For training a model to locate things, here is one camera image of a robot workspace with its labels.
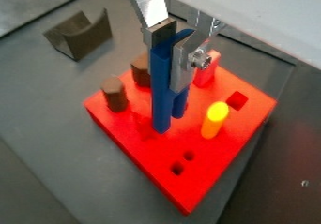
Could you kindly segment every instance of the metal bracket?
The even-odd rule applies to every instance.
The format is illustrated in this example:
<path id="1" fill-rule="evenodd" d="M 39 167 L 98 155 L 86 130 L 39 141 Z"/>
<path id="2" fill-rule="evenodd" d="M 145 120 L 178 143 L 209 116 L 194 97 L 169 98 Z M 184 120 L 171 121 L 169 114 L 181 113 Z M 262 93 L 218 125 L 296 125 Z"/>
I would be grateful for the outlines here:
<path id="1" fill-rule="evenodd" d="M 190 85 L 194 69 L 205 69 L 212 63 L 208 56 L 209 37 L 217 35 L 226 26 L 200 10 L 194 11 L 189 23 L 197 30 L 173 47 L 170 89 L 175 93 Z"/>

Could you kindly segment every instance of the brown block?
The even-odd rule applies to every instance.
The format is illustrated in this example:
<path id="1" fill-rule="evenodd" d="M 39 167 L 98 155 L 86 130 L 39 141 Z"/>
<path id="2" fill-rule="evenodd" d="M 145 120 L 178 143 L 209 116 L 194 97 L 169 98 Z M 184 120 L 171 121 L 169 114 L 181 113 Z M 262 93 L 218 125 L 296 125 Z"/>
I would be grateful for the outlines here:
<path id="1" fill-rule="evenodd" d="M 135 83 L 143 87 L 151 87 L 151 75 L 149 74 L 149 54 L 142 54 L 131 63 L 131 72 Z"/>
<path id="2" fill-rule="evenodd" d="M 102 83 L 102 91 L 105 92 L 109 108 L 113 112 L 121 112 L 127 108 L 129 100 L 126 96 L 126 88 L 121 79 L 115 76 L 109 77 Z"/>

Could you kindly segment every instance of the blue vertical pillar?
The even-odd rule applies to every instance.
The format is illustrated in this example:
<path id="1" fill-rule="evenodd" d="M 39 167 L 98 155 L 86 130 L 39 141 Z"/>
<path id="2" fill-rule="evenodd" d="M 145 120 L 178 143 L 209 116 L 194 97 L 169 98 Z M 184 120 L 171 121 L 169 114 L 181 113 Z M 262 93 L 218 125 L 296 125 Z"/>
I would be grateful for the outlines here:
<path id="1" fill-rule="evenodd" d="M 151 119 L 153 128 L 159 133 L 165 133 L 171 127 L 171 116 L 181 118 L 185 114 L 189 87 L 180 93 L 170 90 L 171 48 L 192 33 L 190 29 L 181 31 L 150 49 Z"/>

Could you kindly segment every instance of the screw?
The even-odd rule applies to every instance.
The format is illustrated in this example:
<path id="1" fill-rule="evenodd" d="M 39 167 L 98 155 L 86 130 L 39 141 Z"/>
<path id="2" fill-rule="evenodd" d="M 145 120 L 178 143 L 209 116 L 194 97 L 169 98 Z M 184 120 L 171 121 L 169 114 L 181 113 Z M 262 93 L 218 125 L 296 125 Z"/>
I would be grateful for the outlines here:
<path id="1" fill-rule="evenodd" d="M 212 57 L 205 53 L 204 50 L 196 51 L 192 59 L 190 65 L 201 70 L 206 69 L 212 64 Z"/>
<path id="2" fill-rule="evenodd" d="M 217 27 L 220 24 L 221 24 L 221 21 L 218 19 L 216 19 L 213 26 Z"/>

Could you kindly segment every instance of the yellow cylinder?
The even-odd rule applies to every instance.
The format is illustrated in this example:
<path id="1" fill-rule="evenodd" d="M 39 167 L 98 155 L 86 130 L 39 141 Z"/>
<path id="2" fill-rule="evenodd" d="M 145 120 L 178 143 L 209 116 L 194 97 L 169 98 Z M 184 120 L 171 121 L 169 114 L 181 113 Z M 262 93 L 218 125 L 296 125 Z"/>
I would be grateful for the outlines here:
<path id="1" fill-rule="evenodd" d="M 201 134 L 205 139 L 216 137 L 229 113 L 229 105 L 224 101 L 217 101 L 210 105 L 201 129 Z"/>

